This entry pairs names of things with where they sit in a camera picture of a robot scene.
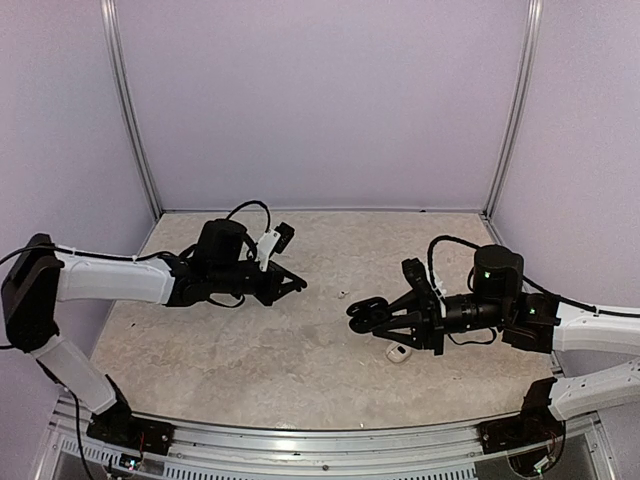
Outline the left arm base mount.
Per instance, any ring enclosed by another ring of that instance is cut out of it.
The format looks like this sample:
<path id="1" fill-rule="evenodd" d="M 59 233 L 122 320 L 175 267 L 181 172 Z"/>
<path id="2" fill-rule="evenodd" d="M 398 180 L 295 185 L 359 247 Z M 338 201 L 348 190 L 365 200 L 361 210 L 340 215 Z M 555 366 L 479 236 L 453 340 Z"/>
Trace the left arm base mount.
<path id="1" fill-rule="evenodd" d="M 175 426 L 132 414 L 92 414 L 87 436 L 141 453 L 167 456 Z"/>

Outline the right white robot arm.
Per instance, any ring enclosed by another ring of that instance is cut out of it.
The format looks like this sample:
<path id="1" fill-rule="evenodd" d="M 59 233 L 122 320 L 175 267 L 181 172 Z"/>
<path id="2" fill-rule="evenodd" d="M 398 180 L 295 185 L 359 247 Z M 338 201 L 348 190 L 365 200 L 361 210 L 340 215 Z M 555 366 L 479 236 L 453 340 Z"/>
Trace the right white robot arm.
<path id="1" fill-rule="evenodd" d="M 551 378 L 529 389 L 528 408 L 513 419 L 511 433 L 523 444 L 546 432 L 551 418 L 568 420 L 639 399 L 639 312 L 614 311 L 522 289 L 524 259 L 500 245 L 476 248 L 472 290 L 445 297 L 433 262 L 403 262 L 410 290 L 392 303 L 376 298 L 365 315 L 369 331 L 415 350 L 440 355 L 454 333 L 491 329 L 511 347 L 536 353 L 600 351 L 629 361 L 575 377 Z"/>

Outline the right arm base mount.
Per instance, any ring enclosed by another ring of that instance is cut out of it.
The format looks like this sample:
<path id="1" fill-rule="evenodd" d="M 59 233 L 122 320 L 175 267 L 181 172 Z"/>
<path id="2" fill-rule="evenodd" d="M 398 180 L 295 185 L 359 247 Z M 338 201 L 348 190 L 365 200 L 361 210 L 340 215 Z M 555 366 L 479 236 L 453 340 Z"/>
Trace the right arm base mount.
<path id="1" fill-rule="evenodd" d="M 565 424 L 551 415 L 518 414 L 477 426 L 484 454 L 546 442 L 565 434 Z"/>

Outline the black earbud charging case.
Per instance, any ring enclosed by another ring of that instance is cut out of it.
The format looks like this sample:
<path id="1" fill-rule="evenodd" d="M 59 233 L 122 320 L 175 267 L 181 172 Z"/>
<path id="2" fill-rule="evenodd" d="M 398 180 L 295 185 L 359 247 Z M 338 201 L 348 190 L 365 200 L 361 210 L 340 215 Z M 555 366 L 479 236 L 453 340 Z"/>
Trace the black earbud charging case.
<path id="1" fill-rule="evenodd" d="M 349 328 L 357 334 L 371 332 L 389 317 L 388 302 L 382 297 L 371 297 L 358 301 L 346 309 Z"/>

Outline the white earbud charging case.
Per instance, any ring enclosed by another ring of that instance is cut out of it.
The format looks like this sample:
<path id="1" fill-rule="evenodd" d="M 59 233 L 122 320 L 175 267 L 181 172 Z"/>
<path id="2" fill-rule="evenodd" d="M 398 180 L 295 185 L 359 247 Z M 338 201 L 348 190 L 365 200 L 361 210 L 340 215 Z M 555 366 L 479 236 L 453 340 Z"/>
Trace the white earbud charging case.
<path id="1" fill-rule="evenodd" d="M 401 344 L 393 343 L 386 349 L 386 358 L 393 364 L 402 364 L 412 355 L 412 350 Z"/>

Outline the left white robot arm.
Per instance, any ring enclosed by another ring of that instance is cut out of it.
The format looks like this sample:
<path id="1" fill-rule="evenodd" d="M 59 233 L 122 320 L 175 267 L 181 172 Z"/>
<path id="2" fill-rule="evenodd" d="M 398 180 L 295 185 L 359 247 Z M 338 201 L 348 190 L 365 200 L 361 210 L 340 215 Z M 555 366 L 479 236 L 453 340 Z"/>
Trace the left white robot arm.
<path id="1" fill-rule="evenodd" d="M 47 234 L 34 235 L 11 253 L 12 268 L 1 285 L 9 345 L 32 356 L 96 416 L 102 430 L 121 445 L 140 434 L 137 418 L 116 385 L 64 338 L 55 321 L 57 304 L 75 300 L 137 301 L 169 308 L 212 303 L 216 294 L 238 301 L 249 296 L 264 306 L 307 283 L 273 261 L 294 229 L 281 223 L 253 240 L 232 219 L 204 224 L 197 242 L 181 254 L 112 256 L 63 247 Z"/>

